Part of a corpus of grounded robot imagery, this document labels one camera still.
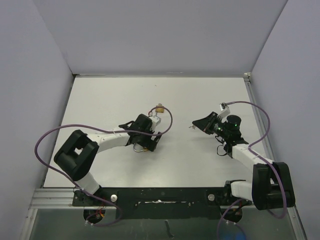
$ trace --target metal bracket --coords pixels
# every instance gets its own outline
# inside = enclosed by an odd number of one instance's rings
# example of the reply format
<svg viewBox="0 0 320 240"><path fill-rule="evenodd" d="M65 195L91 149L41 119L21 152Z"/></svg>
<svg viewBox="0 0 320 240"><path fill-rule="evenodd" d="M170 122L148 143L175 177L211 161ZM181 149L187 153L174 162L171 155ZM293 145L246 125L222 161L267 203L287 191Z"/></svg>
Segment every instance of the metal bracket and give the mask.
<svg viewBox="0 0 320 240"><path fill-rule="evenodd" d="M72 206L72 188L39 188L34 191L30 209L96 209L94 206Z"/></svg>
<svg viewBox="0 0 320 240"><path fill-rule="evenodd" d="M243 75L244 75L243 77L244 81L247 83L251 83L251 72L250 71L245 72Z"/></svg>
<svg viewBox="0 0 320 240"><path fill-rule="evenodd" d="M288 208L288 214L290 216L291 224L292 224L296 239L306 240L307 235L302 226L297 208L295 206Z"/></svg>

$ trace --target white surface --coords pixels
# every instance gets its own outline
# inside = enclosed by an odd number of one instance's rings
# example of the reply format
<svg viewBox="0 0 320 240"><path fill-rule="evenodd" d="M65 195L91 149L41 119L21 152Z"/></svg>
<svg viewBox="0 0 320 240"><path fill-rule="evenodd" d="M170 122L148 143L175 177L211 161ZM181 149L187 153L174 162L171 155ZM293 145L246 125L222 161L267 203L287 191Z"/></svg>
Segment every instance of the white surface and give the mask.
<svg viewBox="0 0 320 240"><path fill-rule="evenodd" d="M76 78L63 124L81 123L103 129L135 120L158 103L173 114L171 130L162 136L154 152L134 152L132 145L100 152L90 169L103 187L222 187L226 180L251 181L250 170L228 156L218 156L213 135L189 128L193 120L220 111L219 103L248 101L242 78ZM248 142L259 138L252 107L230 106L242 118L241 131ZM169 114L159 113L164 131ZM74 128L59 132L54 153ZM258 150L264 153L260 144ZM73 187L49 169L45 187Z"/></svg>
<svg viewBox="0 0 320 240"><path fill-rule="evenodd" d="M246 166L247 169L249 169L251 172L254 171L254 165L255 164L266 164L264 161L262 161L260 158L258 158L256 155L251 153L248 148L249 145L247 144L238 144L232 148L232 157L234 159L237 159L239 162L241 162L244 166ZM264 158L265 160L272 163L273 161L268 158Z"/></svg>
<svg viewBox="0 0 320 240"><path fill-rule="evenodd" d="M74 74L250 72L287 0L33 0Z"/></svg>
<svg viewBox="0 0 320 240"><path fill-rule="evenodd" d="M252 87L271 117L277 161L289 166L309 240L320 236L320 1L289 0L253 69Z"/></svg>
<svg viewBox="0 0 320 240"><path fill-rule="evenodd" d="M60 123L71 72L32 0L0 1L0 236L19 238L45 168L34 147ZM54 134L40 155L50 160Z"/></svg>

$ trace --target small object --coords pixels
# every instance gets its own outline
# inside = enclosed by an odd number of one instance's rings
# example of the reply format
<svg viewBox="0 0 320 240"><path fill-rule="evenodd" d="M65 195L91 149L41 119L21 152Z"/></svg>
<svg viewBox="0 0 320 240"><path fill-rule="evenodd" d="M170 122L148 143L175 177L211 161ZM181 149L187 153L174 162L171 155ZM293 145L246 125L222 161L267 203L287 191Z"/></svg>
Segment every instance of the small object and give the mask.
<svg viewBox="0 0 320 240"><path fill-rule="evenodd" d="M165 112L165 109L162 108L163 105L162 105L161 103L159 103L156 107L159 107L159 108L156 108L156 109L155 109L155 112L156 112L156 113L164 113L164 112Z"/></svg>
<svg viewBox="0 0 320 240"><path fill-rule="evenodd" d="M219 106L221 111L223 111L224 109L226 109L226 107L228 107L228 105L225 102L220 103Z"/></svg>
<svg viewBox="0 0 320 240"><path fill-rule="evenodd" d="M209 199L209 201L214 201L215 200L215 195L209 194L208 195L208 199Z"/></svg>
<svg viewBox="0 0 320 240"><path fill-rule="evenodd" d="M115 194L112 194L110 197L111 202L115 202L115 201L117 201L117 199L118 199L118 196Z"/></svg>

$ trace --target black bracket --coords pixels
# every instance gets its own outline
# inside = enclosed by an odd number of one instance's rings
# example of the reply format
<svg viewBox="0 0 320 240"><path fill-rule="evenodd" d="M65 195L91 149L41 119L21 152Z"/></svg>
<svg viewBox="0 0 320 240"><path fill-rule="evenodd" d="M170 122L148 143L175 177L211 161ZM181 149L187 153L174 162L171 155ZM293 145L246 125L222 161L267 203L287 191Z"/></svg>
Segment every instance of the black bracket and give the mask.
<svg viewBox="0 0 320 240"><path fill-rule="evenodd" d="M82 150L81 153L76 153L76 149ZM53 160L73 181L78 181L89 172L98 149L97 142L90 140L81 130L75 130Z"/></svg>
<svg viewBox="0 0 320 240"><path fill-rule="evenodd" d="M140 114L135 121L130 121L128 123L119 125L119 128L153 134L154 131L151 130L152 124L152 120L148 116ZM151 152L156 149L157 144L161 138L161 135L156 136L153 139L152 136L143 135L141 133L129 132L128 134L130 135L130 138L127 145L139 144L140 146L148 149Z"/></svg>
<svg viewBox="0 0 320 240"><path fill-rule="evenodd" d="M293 207L296 199L288 165L284 162L273 162L272 165L280 176L287 207ZM278 209L284 206L279 183L272 169L266 164L253 165L252 199L258 210Z"/></svg>
<svg viewBox="0 0 320 240"><path fill-rule="evenodd" d="M229 187L101 187L94 195L108 201L117 195L114 203L123 210L122 219L220 219L220 206L237 199ZM72 205L98 208L102 203L76 190Z"/></svg>

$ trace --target white table surface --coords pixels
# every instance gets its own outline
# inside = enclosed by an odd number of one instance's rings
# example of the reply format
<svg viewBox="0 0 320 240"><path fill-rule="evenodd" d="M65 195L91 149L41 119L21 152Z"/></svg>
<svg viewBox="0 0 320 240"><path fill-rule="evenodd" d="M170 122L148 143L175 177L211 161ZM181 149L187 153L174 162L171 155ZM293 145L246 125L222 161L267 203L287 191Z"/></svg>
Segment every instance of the white table surface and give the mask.
<svg viewBox="0 0 320 240"><path fill-rule="evenodd" d="M249 101L243 78L203 77L76 77L62 124L85 124L113 129L146 114L158 103L173 114L171 130L154 152L134 152L132 145L99 153L90 172L103 187L222 187L227 180L252 180L251 172L229 156L218 156L213 135L189 128L192 121L219 113L219 103ZM260 137L252 107L238 103L231 114L241 117L240 130L251 143ZM160 113L164 131L170 122ZM62 129L53 156L77 128ZM81 129L85 133L94 133ZM254 149L265 156L261 143ZM59 168L53 161L50 165ZM73 187L49 169L44 187Z"/></svg>

